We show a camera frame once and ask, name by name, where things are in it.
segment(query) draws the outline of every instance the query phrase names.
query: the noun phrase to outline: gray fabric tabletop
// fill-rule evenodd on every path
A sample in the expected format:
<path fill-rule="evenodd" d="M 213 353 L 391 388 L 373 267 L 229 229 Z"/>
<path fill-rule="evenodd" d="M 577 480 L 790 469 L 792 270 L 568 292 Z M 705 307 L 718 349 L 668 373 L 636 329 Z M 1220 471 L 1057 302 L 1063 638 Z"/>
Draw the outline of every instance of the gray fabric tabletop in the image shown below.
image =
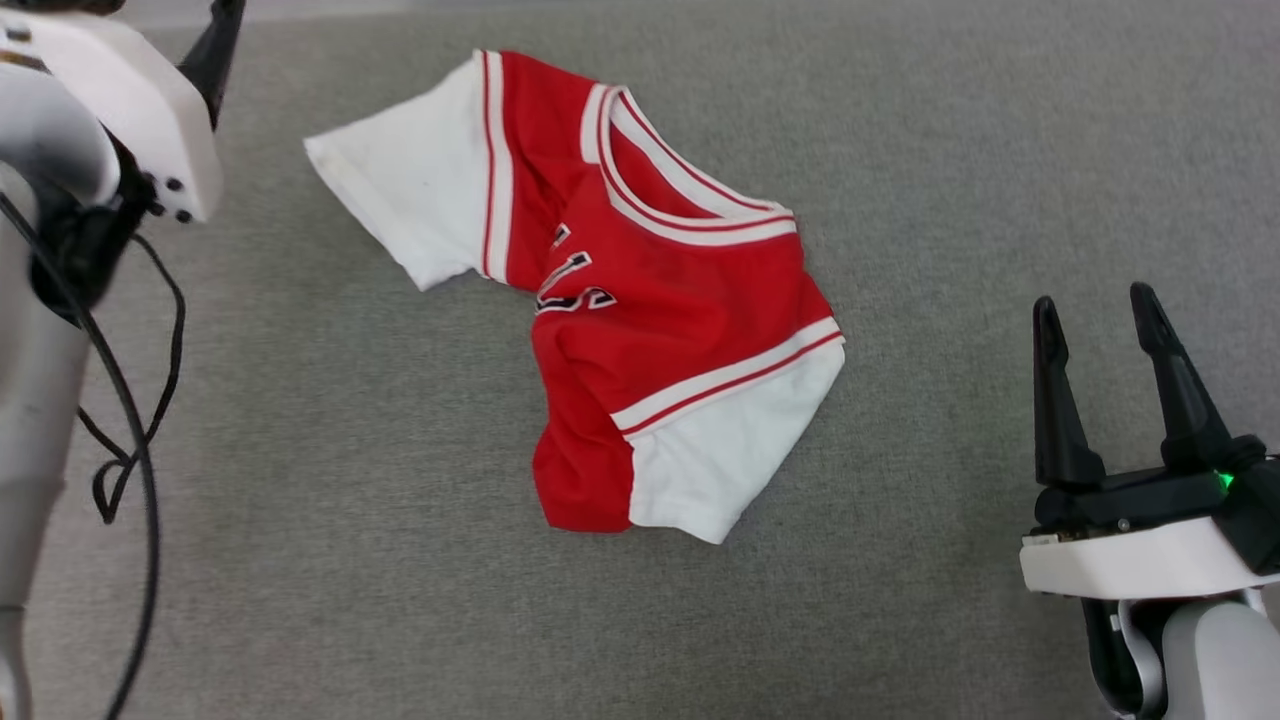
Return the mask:
<path fill-rule="evenodd" d="M 177 53 L 189 33 L 157 38 Z M 723 547 L 549 529 L 531 304 L 422 295 L 303 137 L 472 47 L 628 85 L 666 138 L 796 210 L 850 337 Z M 1023 587 L 1030 309 L 1062 311 L 1085 429 L 1158 461 L 1128 284 L 1152 283 L 1229 427 L 1280 442 L 1280 5 L 765 0 L 246 28 L 214 223 L 151 223 L 191 304 L 156 445 L 163 598 L 131 717 L 1100 717 L 1074 601 Z M 170 301 L 102 307 L 143 401 Z M 123 423 L 100 372 L 84 404 Z M 40 717 L 93 717 L 142 582 L 79 437 L 29 644 Z"/>

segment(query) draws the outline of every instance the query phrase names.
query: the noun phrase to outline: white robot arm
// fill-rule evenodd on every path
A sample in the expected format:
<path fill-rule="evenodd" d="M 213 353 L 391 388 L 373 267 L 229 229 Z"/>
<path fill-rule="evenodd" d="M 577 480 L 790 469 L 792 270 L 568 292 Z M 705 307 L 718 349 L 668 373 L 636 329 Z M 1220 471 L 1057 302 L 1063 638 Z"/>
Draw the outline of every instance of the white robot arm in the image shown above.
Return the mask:
<path fill-rule="evenodd" d="M 214 3 L 212 23 L 178 67 L 101 17 L 122 3 L 0 0 L 0 209 L 8 218 L 0 219 L 3 720 L 32 717 L 23 609 L 63 489 L 90 341 L 101 340 L 87 311 L 147 213 L 205 222 L 223 191 L 212 136 L 243 0 Z M 109 374 L 118 375 L 113 366 Z M 137 442 L 136 409 L 131 415 Z M 146 489 L 145 442 L 137 452 Z M 110 717 L 124 706 L 150 629 L 159 573 L 154 502 L 148 525 L 156 542 L 142 628 Z"/>
<path fill-rule="evenodd" d="M 1107 475 L 1066 379 L 1053 302 L 1036 304 L 1034 530 L 1028 589 L 1080 598 L 1093 676 L 1116 716 L 1280 716 L 1280 633 L 1260 588 L 1280 582 L 1280 460 L 1231 438 L 1151 287 L 1130 288 L 1156 370 L 1164 468 Z"/>

